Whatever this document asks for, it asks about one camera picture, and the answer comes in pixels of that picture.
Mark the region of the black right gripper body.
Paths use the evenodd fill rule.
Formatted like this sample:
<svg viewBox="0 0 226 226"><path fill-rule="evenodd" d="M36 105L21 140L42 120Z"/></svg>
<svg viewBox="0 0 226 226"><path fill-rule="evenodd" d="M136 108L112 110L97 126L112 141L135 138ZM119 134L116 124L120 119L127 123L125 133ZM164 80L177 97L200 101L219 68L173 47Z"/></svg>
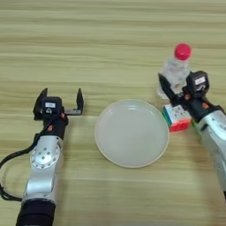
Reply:
<svg viewBox="0 0 226 226"><path fill-rule="evenodd" d="M181 105L196 123L217 110L224 112L220 105L214 105L211 103L204 93L192 95L183 91L180 94L175 94L173 96L172 104L174 106Z"/></svg>

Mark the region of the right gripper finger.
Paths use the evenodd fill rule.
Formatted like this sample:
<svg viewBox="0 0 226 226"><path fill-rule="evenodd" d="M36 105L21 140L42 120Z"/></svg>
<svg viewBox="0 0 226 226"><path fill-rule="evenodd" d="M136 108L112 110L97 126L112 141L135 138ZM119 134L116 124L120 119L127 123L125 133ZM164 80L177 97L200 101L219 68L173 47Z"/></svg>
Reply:
<svg viewBox="0 0 226 226"><path fill-rule="evenodd" d="M177 98L177 95L172 91L172 89L170 87L170 83L161 74L159 75L159 81L160 81L160 85L161 85L162 91L169 98L170 104L172 106L177 106L178 105L178 98Z"/></svg>

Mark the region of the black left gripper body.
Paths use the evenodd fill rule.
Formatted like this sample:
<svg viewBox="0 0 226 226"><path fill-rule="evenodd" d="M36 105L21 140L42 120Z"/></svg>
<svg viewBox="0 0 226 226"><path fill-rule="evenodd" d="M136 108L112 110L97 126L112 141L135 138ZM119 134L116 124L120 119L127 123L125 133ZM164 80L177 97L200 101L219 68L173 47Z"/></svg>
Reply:
<svg viewBox="0 0 226 226"><path fill-rule="evenodd" d="M51 116L50 118L43 119L44 135L57 136L60 139L64 139L65 128L69 123L68 117L80 116L82 114L81 109L64 110L59 116Z"/></svg>

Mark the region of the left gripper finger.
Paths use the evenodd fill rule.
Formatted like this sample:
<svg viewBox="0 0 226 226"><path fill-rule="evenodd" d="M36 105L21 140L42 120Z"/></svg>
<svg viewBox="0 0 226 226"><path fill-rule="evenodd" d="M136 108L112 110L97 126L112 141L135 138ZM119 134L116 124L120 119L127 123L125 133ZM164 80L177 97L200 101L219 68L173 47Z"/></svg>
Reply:
<svg viewBox="0 0 226 226"><path fill-rule="evenodd" d="M48 89L44 88L38 98L36 99L33 113L34 113L34 120L42 120L42 113L41 113L41 100L47 96Z"/></svg>
<svg viewBox="0 0 226 226"><path fill-rule="evenodd" d="M82 95L82 91L81 89L79 89L78 93L77 93L77 109L82 111L84 108L84 99L83 99L83 95Z"/></svg>

